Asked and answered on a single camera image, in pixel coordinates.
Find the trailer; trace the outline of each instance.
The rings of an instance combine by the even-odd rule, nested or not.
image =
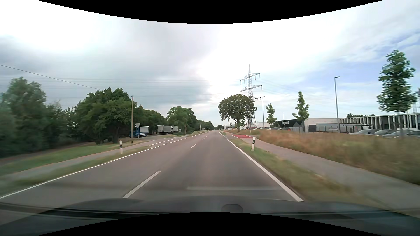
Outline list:
[[[172,128],[171,126],[158,125],[157,132],[159,134],[171,134]]]
[[[146,137],[149,134],[149,127],[148,126],[139,126],[138,128],[134,127],[133,133],[134,133],[133,135],[134,138]]]

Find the truck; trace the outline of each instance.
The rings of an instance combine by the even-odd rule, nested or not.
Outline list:
[[[172,133],[178,132],[178,126],[171,126],[171,128],[172,128]]]
[[[159,134],[173,134],[173,133],[178,132],[178,126],[158,125],[157,132]]]
[[[133,135],[134,138],[146,137],[149,134],[149,127],[148,126],[139,126],[138,128],[134,127],[133,133],[134,133]]]

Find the cloudy sky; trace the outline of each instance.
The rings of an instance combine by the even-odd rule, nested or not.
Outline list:
[[[123,88],[146,109],[166,116],[172,106],[225,124],[217,105],[237,94],[248,73],[261,73],[254,96],[276,117],[293,118],[297,93],[310,116],[385,114],[378,110],[379,71],[394,49],[417,69],[420,87],[420,1],[383,0],[313,16],[246,24],[142,21],[35,0],[0,0],[0,64],[78,84]],[[95,89],[0,66],[0,92],[11,78],[41,84],[48,102],[74,106]],[[262,100],[255,102],[262,122]]]

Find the road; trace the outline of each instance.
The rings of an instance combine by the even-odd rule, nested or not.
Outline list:
[[[296,201],[218,131],[160,141],[141,153],[3,197],[42,207],[105,198],[237,195]]]

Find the street lamp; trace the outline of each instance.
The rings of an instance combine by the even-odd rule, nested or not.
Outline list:
[[[340,78],[340,77],[339,76],[334,77],[334,88],[335,88],[335,91],[336,91],[337,129],[339,130],[339,133],[341,133],[340,132],[340,120],[339,120],[339,105],[337,103],[337,85],[336,85],[336,78]]]
[[[264,124],[264,97],[265,96],[262,96],[262,104],[263,104],[262,105],[262,111],[263,111],[263,113],[262,113],[262,115],[263,115],[262,116],[262,123],[263,123],[262,126],[263,126],[263,128],[265,128],[265,124]]]

